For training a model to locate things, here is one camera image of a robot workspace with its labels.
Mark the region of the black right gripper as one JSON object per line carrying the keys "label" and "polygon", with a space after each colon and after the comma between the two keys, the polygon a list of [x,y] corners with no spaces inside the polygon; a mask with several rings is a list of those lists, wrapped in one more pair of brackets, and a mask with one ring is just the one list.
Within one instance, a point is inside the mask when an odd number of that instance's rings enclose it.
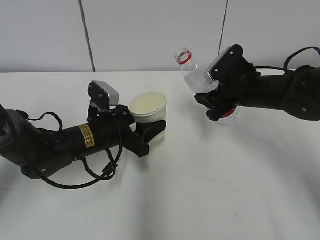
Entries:
{"label": "black right gripper", "polygon": [[207,108],[207,117],[214,122],[230,119],[238,107],[260,108],[262,106],[259,74],[242,74],[238,78],[224,79],[208,93],[197,93],[194,98]]}

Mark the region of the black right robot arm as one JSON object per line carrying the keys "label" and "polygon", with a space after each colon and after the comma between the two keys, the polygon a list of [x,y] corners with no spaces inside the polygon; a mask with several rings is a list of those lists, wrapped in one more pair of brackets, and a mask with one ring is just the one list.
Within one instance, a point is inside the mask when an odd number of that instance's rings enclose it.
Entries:
{"label": "black right robot arm", "polygon": [[320,120],[320,69],[302,66],[283,75],[258,71],[227,75],[216,90],[197,93],[207,117],[218,121],[236,107],[279,110],[304,121]]}

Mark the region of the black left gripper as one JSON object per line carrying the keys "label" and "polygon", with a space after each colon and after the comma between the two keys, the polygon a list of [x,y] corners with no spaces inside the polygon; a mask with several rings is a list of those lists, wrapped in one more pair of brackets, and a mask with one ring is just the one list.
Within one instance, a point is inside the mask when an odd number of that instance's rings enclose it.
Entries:
{"label": "black left gripper", "polygon": [[88,109],[88,126],[93,134],[93,147],[90,154],[101,152],[105,147],[122,146],[142,158],[149,154],[149,143],[161,140],[165,136],[167,122],[159,120],[148,123],[136,123],[136,133],[130,126],[135,123],[129,108],[117,105],[113,109],[99,112],[97,107]]}

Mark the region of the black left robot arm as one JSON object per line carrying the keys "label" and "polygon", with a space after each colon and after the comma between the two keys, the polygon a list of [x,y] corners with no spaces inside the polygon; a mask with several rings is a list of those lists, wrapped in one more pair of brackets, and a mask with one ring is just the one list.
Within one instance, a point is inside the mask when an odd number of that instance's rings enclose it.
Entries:
{"label": "black left robot arm", "polygon": [[167,126],[165,120],[138,123],[127,106],[106,112],[90,107],[87,123],[53,131],[36,128],[29,115],[20,110],[0,111],[0,155],[20,167],[26,177],[50,177],[73,161],[106,148],[120,147],[139,158],[149,154],[149,143]]}

